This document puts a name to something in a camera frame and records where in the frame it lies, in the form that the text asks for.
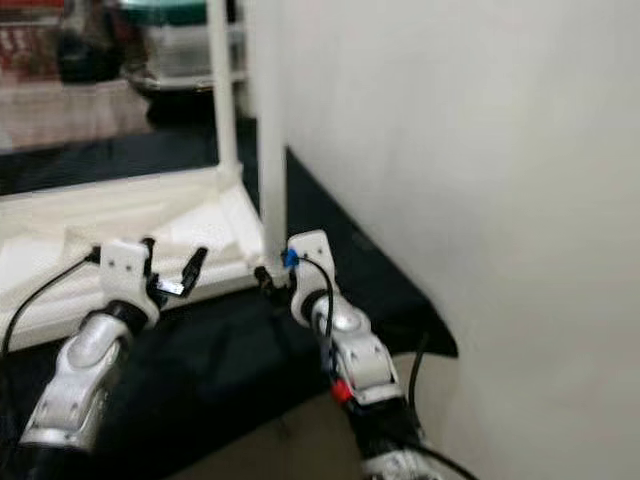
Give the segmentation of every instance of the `black tablecloth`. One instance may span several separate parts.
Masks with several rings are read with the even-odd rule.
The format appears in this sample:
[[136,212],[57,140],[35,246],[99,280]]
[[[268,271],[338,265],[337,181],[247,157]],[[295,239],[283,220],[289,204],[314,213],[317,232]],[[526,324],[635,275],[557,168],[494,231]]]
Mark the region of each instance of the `black tablecloth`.
[[[215,161],[210,129],[190,128],[18,152],[0,158],[0,192],[202,167]],[[244,181],[258,204],[256,128],[241,122]],[[367,312],[394,353],[416,348],[457,356],[453,338],[426,299],[288,156],[289,234],[322,228],[338,283]],[[16,352],[26,420],[53,372],[60,342]],[[323,389],[311,332],[248,290],[168,311],[136,343],[114,390],[96,464],[112,478],[161,478],[220,448]]]

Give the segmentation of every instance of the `blue clip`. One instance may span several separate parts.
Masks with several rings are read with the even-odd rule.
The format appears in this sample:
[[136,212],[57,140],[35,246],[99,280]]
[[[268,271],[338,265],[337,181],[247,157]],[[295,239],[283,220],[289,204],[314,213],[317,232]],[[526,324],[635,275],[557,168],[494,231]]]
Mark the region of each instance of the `blue clip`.
[[293,248],[288,249],[284,255],[284,266],[286,268],[297,267],[299,263],[300,259],[296,251]]

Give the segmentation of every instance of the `white pole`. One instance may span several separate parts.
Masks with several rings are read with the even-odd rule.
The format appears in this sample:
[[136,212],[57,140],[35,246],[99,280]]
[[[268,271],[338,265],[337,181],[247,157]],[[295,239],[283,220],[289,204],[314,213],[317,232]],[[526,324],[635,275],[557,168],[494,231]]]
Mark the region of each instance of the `white pole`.
[[209,57],[213,80],[213,105],[216,112],[216,138],[219,165],[226,171],[238,171],[236,119],[231,85],[226,0],[207,0]]
[[282,131],[282,68],[280,0],[251,0],[247,4],[247,32],[258,117],[260,213],[264,227],[266,267],[274,280],[284,281],[280,253],[287,239],[287,184]]

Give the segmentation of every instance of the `black wire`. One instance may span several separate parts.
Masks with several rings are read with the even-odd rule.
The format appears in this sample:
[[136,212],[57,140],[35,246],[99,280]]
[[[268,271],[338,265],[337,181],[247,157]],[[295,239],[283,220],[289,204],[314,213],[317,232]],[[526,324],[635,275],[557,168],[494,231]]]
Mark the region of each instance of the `black wire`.
[[404,437],[401,437],[400,435],[396,435],[394,432],[385,429],[382,425],[376,424],[376,426],[378,427],[378,430],[380,431],[380,433],[382,433],[384,436],[386,436],[388,439],[398,444],[399,446],[403,448],[409,448],[411,450],[415,450],[417,452],[420,452],[428,457],[431,457],[437,460],[438,462],[442,463],[443,465],[446,465],[448,468],[450,468],[451,470],[453,470],[454,472],[456,472],[458,475],[460,475],[462,478],[465,478],[466,480],[479,480],[479,478],[476,477],[473,473],[471,473],[469,470],[467,470],[465,467],[460,465],[455,460],[452,460],[451,458],[447,457],[444,453],[440,453],[437,450],[429,448],[422,443],[412,440],[411,438],[404,438]]
[[310,263],[311,265],[316,267],[324,277],[324,281],[327,284],[327,296],[329,297],[329,311],[327,312],[327,326],[324,331],[324,336],[330,339],[331,332],[333,329],[333,283],[331,282],[331,279],[329,278],[329,274],[327,273],[327,271],[324,268],[322,268],[322,266],[319,263],[316,263],[307,257],[299,257],[299,260]]
[[479,480],[478,477],[476,477],[473,473],[471,473],[465,467],[460,465],[458,462],[452,460],[451,458],[447,457],[445,454],[438,452],[437,450],[426,447],[421,443],[416,443],[412,441],[399,441],[398,443],[404,444],[405,446],[413,450],[416,450],[420,453],[423,453],[424,455],[427,455],[437,460],[438,462],[442,463],[443,465],[446,465],[448,468],[450,468],[451,470],[453,470],[454,472],[456,472],[458,475],[460,475],[462,478],[465,478],[466,480]]
[[[7,368],[7,365],[2,365],[3,363],[6,363],[7,356],[9,355],[9,347],[11,345],[11,338],[13,337],[13,331],[15,330],[18,320],[20,319],[24,311],[27,309],[27,307],[31,303],[33,303],[34,300],[36,300],[52,285],[56,284],[66,276],[76,271],[88,260],[89,260],[89,256],[83,258],[82,260],[77,261],[70,267],[66,268],[65,270],[57,274],[51,280],[46,282],[44,285],[42,285],[40,288],[34,291],[31,295],[29,295],[26,298],[26,300],[24,300],[20,304],[18,309],[15,311],[15,313],[11,317],[11,320],[9,320],[7,328],[5,329],[4,336],[2,338],[2,349],[0,350],[0,375],[2,376],[2,390],[3,390],[2,397],[4,399],[4,405],[6,410],[6,418],[8,422],[7,426],[10,431],[10,433],[7,435],[9,437],[9,441],[12,440],[12,437],[16,437],[18,433],[17,432],[18,425],[21,423],[19,421],[20,419],[18,418],[18,411],[15,408],[15,392],[14,392],[13,380],[11,379],[11,374],[9,372],[9,369]],[[8,463],[8,459],[11,457],[11,450],[13,450],[14,447],[15,445],[9,448],[10,453],[4,462],[5,464],[4,466],[6,466],[6,464]]]
[[413,410],[413,413],[418,415],[416,411],[416,382],[418,381],[418,373],[420,372],[420,364],[422,363],[422,356],[424,355],[425,350],[427,349],[427,345],[429,343],[429,333],[425,332],[418,344],[418,349],[416,351],[416,358],[413,360],[413,365],[411,366],[411,375],[409,376],[409,407]]

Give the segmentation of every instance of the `metal bracket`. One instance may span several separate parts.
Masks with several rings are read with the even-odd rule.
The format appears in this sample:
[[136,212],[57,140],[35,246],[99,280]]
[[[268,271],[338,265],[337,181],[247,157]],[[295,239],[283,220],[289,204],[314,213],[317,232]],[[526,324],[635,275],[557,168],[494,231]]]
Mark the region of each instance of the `metal bracket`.
[[338,375],[349,384],[360,405],[401,397],[398,373],[389,350],[371,332],[367,316],[354,307],[351,310],[352,320],[347,322],[341,315],[333,329]]
[[155,325],[160,310],[147,293],[145,264],[149,249],[142,243],[114,240],[102,247],[100,255],[100,284],[105,303],[121,300],[135,305]]
[[[324,268],[333,283],[333,291],[336,294],[339,292],[335,283],[336,267],[333,263],[329,239],[323,230],[294,235],[287,245],[296,251],[298,257],[309,258]],[[298,323],[308,327],[309,323],[302,314],[302,304],[309,294],[317,290],[326,290],[327,285],[318,269],[306,262],[300,262],[296,267],[296,279],[296,291],[291,299],[291,313]]]
[[132,342],[126,325],[96,314],[63,345],[56,373],[27,423],[21,443],[91,451],[107,392]]

